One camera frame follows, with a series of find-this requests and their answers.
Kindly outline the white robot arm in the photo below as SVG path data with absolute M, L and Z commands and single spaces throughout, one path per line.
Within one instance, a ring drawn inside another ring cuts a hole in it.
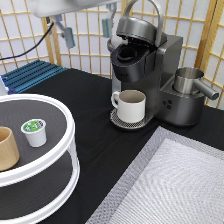
M 65 13 L 105 5 L 108 13 L 102 20 L 103 36 L 112 36 L 113 18 L 120 0 L 28 0 L 30 12 L 38 18 L 53 17 L 54 23 L 61 29 L 68 48 L 75 46 L 71 28 L 65 28 L 61 21 Z

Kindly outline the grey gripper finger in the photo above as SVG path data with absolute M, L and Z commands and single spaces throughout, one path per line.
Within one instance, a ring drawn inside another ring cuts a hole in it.
M 71 27 L 64 27 L 62 24 L 62 15 L 54 16 L 54 22 L 62 31 L 62 37 L 65 39 L 66 46 L 71 49 L 75 46 L 74 36 Z
M 110 38 L 112 36 L 112 28 L 113 28 L 113 19 L 115 13 L 117 11 L 117 4 L 107 4 L 106 9 L 108 10 L 106 17 L 102 20 L 102 29 L 103 29 L 103 36 L 106 38 Z

